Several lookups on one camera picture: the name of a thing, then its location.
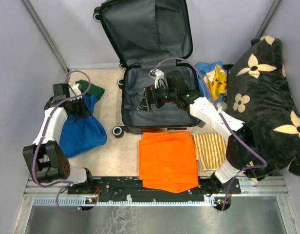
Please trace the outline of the dark green cloth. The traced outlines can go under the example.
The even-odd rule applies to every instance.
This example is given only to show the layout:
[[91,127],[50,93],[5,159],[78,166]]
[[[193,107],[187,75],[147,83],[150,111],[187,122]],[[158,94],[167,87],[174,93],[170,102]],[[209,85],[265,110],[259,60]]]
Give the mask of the dark green cloth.
[[[81,93],[84,93],[90,85],[88,81],[85,81],[85,80],[82,80],[82,79],[76,81],[75,83],[80,85],[79,89],[80,89]],[[100,101],[100,99],[104,95],[104,92],[105,92],[104,88],[101,88],[99,86],[91,84],[90,88],[89,88],[89,90],[86,94],[89,95],[89,96],[95,96],[96,101]]]

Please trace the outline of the blue garment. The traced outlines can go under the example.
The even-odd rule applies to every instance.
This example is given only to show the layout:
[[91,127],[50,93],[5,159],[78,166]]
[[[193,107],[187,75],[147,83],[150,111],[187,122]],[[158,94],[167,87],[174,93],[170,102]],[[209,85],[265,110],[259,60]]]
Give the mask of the blue garment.
[[62,128],[59,146],[67,158],[72,158],[106,142],[107,133],[93,115],[76,119],[69,114]]

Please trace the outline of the orange cloth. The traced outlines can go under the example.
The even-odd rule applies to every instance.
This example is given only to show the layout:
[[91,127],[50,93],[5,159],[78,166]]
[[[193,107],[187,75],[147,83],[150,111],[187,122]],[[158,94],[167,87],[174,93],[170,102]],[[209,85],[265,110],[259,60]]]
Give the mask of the orange cloth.
[[138,163],[145,188],[181,193],[199,185],[193,138],[187,131],[144,133]]

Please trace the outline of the light blue Pikachu shirt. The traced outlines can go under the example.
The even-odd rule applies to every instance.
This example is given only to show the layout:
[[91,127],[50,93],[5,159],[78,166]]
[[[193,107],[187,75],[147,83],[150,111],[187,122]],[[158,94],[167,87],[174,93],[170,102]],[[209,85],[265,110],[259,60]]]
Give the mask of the light blue Pikachu shirt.
[[203,83],[197,75],[200,92],[211,101],[210,95],[207,92],[209,90],[216,103],[223,101],[227,92],[227,71],[223,67],[223,62],[198,62],[195,64],[195,67],[201,73],[204,80]]

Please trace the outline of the yellow white striped towel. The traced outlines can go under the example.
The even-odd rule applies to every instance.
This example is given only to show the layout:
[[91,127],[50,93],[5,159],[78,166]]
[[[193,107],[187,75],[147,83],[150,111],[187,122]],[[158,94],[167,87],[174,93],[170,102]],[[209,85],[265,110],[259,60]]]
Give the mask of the yellow white striped towel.
[[199,133],[192,137],[202,170],[217,170],[226,159],[226,140],[219,133]]

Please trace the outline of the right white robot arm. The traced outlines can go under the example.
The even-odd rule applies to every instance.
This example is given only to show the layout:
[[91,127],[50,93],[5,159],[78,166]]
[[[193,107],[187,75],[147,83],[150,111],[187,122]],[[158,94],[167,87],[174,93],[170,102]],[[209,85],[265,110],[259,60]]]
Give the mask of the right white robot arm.
[[139,177],[145,188],[180,193],[198,186],[197,167],[213,169],[203,185],[206,194],[223,193],[229,181],[252,167],[259,147],[251,128],[189,89],[178,71],[151,70],[153,85],[144,89],[140,109],[151,110],[172,102],[210,125],[213,133],[158,132],[139,141]]

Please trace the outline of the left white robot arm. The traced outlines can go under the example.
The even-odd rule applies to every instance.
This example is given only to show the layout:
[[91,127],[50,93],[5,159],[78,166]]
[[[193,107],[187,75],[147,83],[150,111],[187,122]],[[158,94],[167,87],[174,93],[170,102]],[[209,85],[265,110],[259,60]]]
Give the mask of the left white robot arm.
[[33,181],[41,187],[57,183],[78,186],[85,193],[95,189],[95,181],[86,168],[71,166],[59,145],[64,123],[69,115],[75,119],[88,117],[90,111],[80,84],[53,85],[53,96],[44,106],[44,120],[38,136],[22,154]]

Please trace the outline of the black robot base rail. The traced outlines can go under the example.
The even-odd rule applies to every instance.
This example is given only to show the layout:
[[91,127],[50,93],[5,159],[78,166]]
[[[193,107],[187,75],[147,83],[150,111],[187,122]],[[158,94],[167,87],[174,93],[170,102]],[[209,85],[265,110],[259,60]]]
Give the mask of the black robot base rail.
[[204,201],[205,196],[225,195],[229,183],[221,184],[215,177],[199,177],[198,186],[180,193],[149,189],[138,177],[102,176],[93,177],[89,182],[73,185],[70,195],[93,195],[99,202],[126,201],[129,195],[133,202],[187,202]]

